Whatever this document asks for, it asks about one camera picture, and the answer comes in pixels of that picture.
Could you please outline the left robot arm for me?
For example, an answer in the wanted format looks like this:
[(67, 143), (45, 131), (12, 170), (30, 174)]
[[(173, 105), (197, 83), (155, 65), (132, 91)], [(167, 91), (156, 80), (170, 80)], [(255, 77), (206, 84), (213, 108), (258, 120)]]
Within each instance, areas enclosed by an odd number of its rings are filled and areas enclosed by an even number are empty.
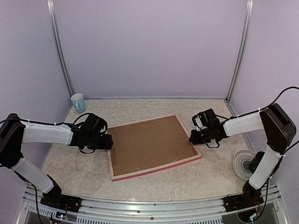
[(56, 144), (77, 147), (81, 152), (85, 148), (92, 152), (110, 150), (114, 143), (107, 130), (107, 122), (93, 113), (88, 113), (84, 121), (72, 123), (33, 121), (11, 113), (0, 122), (0, 164), (34, 185), (59, 208), (65, 204), (59, 185), (23, 155), (23, 147)]

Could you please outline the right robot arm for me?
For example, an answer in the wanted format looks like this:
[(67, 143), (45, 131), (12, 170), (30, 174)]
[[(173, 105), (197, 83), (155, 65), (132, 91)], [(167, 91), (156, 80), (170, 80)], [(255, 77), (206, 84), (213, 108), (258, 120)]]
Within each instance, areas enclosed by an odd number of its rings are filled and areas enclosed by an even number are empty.
[(192, 118), (196, 127), (189, 141), (193, 145), (208, 145), (237, 135), (257, 136), (264, 141), (263, 156), (248, 184), (258, 190), (272, 176), (297, 134), (297, 128), (283, 108), (274, 103), (248, 114), (220, 121), (213, 109), (200, 112)]

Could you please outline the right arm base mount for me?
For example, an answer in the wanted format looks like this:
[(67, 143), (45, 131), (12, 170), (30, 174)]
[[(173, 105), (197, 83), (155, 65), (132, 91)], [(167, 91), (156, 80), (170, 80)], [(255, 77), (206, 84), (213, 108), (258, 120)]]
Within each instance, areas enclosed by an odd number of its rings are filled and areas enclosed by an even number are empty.
[(227, 195), (223, 198), (226, 212), (241, 210), (264, 202), (261, 188), (255, 189), (247, 181), (242, 189), (242, 193), (237, 195)]

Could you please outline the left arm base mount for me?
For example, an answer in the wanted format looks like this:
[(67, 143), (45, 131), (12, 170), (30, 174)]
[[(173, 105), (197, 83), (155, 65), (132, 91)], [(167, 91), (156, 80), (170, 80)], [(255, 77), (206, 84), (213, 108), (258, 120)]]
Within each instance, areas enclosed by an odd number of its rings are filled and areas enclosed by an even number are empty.
[(41, 204), (66, 212), (78, 213), (82, 198), (62, 194), (60, 187), (55, 185), (48, 193), (43, 193)]

